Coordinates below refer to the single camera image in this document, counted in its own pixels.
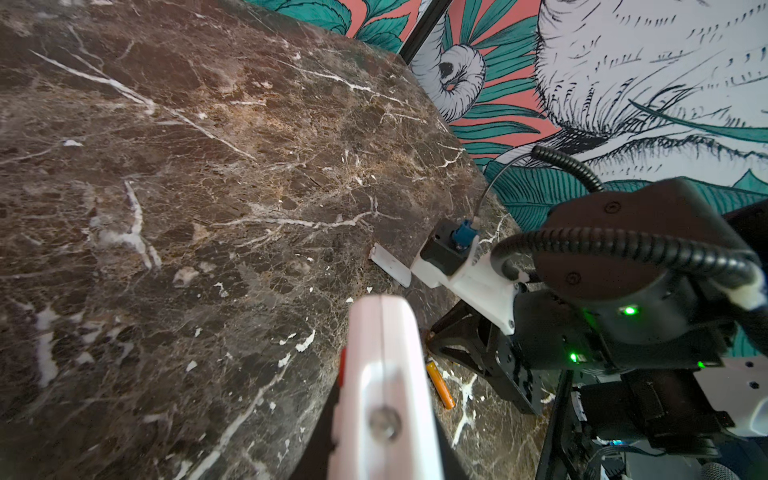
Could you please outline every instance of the blue connector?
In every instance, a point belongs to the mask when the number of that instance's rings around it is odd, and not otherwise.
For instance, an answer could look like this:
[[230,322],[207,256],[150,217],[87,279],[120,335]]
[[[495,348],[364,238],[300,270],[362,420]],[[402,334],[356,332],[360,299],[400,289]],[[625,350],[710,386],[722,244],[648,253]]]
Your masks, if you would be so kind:
[[456,249],[466,250],[477,237],[478,231],[472,228],[472,220],[464,220],[456,230],[451,233],[451,238],[456,242]]

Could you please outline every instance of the green led light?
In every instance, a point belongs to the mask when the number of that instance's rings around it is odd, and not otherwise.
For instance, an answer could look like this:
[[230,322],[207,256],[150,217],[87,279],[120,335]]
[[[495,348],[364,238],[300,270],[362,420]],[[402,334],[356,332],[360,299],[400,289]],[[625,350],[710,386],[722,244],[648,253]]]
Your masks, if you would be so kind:
[[637,306],[635,305],[627,305],[627,306],[622,306],[619,309],[619,312],[621,312],[622,315],[633,316],[633,315],[637,315],[637,313],[640,312],[640,309],[638,309]]

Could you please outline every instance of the coiled black cable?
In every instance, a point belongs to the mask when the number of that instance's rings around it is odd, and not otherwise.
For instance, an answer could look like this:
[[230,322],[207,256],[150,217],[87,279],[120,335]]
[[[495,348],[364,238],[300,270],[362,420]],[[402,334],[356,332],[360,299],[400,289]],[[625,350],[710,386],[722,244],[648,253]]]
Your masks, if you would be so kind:
[[499,242],[491,251],[496,273],[509,278],[514,253],[573,253],[600,255],[651,263],[690,275],[712,278],[727,288],[753,280],[751,262],[742,253],[684,238],[612,228],[544,228],[519,233]]
[[561,151],[536,145],[531,151],[531,158],[546,162],[554,167],[559,167],[564,172],[573,175],[576,177],[576,180],[584,185],[584,188],[586,188],[587,192],[590,194],[605,190],[603,182],[601,182],[598,176],[594,174],[592,169]]

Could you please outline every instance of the black cable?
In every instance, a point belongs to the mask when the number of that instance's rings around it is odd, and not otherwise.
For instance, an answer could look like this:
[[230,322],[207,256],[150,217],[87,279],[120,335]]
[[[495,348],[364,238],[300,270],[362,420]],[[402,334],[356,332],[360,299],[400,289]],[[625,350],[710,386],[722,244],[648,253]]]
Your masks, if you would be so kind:
[[534,160],[546,162],[553,167],[559,167],[564,172],[573,175],[576,177],[576,180],[584,185],[587,192],[591,194],[605,190],[603,182],[601,182],[598,176],[594,174],[592,169],[570,155],[566,155],[554,148],[536,145],[531,151],[531,157]]
[[709,277],[726,288],[747,285],[754,272],[740,252],[684,238],[613,228],[562,227],[518,233],[491,250],[496,273],[509,278],[515,253],[600,255],[650,263],[682,273]]
[[602,462],[603,457],[607,457],[609,455],[616,455],[618,453],[637,453],[639,455],[646,455],[649,457],[661,457],[666,455],[666,452],[662,453],[650,453],[646,452],[643,449],[639,449],[638,447],[633,447],[632,445],[606,445],[605,447],[602,447],[601,449],[598,449],[590,458],[589,461],[587,461],[587,467],[584,469],[584,474],[582,475],[583,480],[597,480],[600,477],[600,464]]

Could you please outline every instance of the screw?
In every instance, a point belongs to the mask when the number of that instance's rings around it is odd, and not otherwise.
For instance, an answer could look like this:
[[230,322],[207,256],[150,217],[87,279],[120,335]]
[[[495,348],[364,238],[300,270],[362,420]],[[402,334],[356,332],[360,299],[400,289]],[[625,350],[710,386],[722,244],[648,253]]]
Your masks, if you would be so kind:
[[377,441],[394,442],[402,429],[402,422],[394,408],[383,406],[371,412],[368,427],[371,428],[371,435]]
[[578,285],[581,282],[581,275],[578,272],[570,272],[565,276],[565,282],[568,285]]
[[621,210],[621,204],[618,202],[610,202],[605,206],[606,214],[615,214]]

